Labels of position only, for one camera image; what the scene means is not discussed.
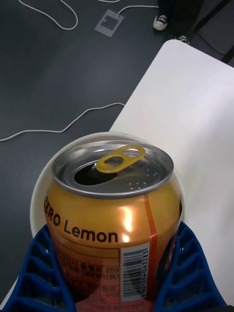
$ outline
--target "orange stripe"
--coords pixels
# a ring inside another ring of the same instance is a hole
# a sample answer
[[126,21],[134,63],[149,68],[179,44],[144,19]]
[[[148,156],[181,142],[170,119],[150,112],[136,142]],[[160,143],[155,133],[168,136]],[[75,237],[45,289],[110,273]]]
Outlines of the orange stripe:
[[[149,196],[148,194],[144,195],[144,202],[145,202],[145,210],[150,226],[150,233],[151,233],[151,246],[150,246],[150,261],[149,261],[149,271],[148,271],[148,284],[147,284],[147,297],[149,300],[154,300],[155,293],[157,292],[156,289],[156,272],[155,272],[155,262],[157,257],[157,231],[155,227],[154,218],[152,215]],[[152,311],[154,308],[154,304],[151,305],[149,303],[147,311]]]

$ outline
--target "can rim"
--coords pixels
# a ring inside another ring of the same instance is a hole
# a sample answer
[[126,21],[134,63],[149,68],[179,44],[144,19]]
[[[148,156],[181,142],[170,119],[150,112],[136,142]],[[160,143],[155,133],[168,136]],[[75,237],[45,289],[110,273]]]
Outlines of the can rim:
[[[70,153],[70,151],[72,151],[72,150],[82,150],[82,149],[85,149],[88,147],[99,146],[99,145],[103,145],[106,143],[108,143],[108,144],[123,144],[123,145],[135,144],[135,145],[140,145],[140,146],[145,147],[145,148],[157,150],[167,158],[167,160],[171,166],[170,170],[169,170],[168,174],[160,182],[158,182],[152,186],[149,186],[149,187],[144,188],[144,189],[136,190],[136,191],[127,191],[127,192],[121,192],[121,193],[98,193],[98,192],[93,192],[93,191],[91,192],[91,191],[84,190],[84,189],[80,190],[78,188],[74,188],[70,185],[67,185],[66,183],[61,181],[57,177],[57,175],[55,174],[57,161],[58,161],[58,159],[65,156],[65,154]],[[69,149],[69,150],[63,152],[54,160],[54,162],[51,166],[51,170],[52,170],[52,177],[53,177],[54,181],[60,187],[62,187],[63,189],[66,189],[67,191],[69,191],[71,193],[74,193],[74,194],[77,194],[77,195],[80,195],[83,197],[96,198],[96,199],[123,199],[123,198],[132,198],[132,197],[137,197],[137,196],[141,196],[144,194],[148,194],[150,192],[153,192],[153,191],[161,188],[170,179],[171,175],[173,174],[174,163],[173,163],[173,160],[171,159],[171,157],[165,151],[163,151],[160,148],[155,147],[151,144],[140,143],[140,142],[135,142],[135,141],[128,141],[128,140],[110,140],[110,141],[104,140],[104,141],[97,141],[97,142],[82,144],[80,146],[74,147],[72,149]]]

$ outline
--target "sneaker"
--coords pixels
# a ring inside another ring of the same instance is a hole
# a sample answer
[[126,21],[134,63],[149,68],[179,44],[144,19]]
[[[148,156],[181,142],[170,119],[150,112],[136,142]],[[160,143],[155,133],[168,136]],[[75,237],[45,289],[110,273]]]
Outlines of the sneaker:
[[178,37],[175,37],[175,39],[189,45],[189,39],[186,36],[178,36]]
[[153,27],[156,30],[163,30],[168,25],[168,18],[166,15],[157,15],[154,20]]

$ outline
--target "soda can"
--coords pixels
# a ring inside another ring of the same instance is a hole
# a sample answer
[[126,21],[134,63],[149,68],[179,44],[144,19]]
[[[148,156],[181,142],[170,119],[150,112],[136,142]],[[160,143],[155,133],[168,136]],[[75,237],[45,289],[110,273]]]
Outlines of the soda can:
[[182,213],[173,169],[164,151],[128,141],[54,161],[44,212],[77,311],[152,311]]

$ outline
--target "pant leg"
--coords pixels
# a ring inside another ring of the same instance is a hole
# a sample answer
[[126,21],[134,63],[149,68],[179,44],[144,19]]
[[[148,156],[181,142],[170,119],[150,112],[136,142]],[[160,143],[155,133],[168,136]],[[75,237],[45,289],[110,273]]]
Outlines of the pant leg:
[[176,0],[171,17],[172,32],[176,36],[189,35],[204,0]]
[[168,19],[172,17],[176,0],[158,0],[159,12],[166,15]]

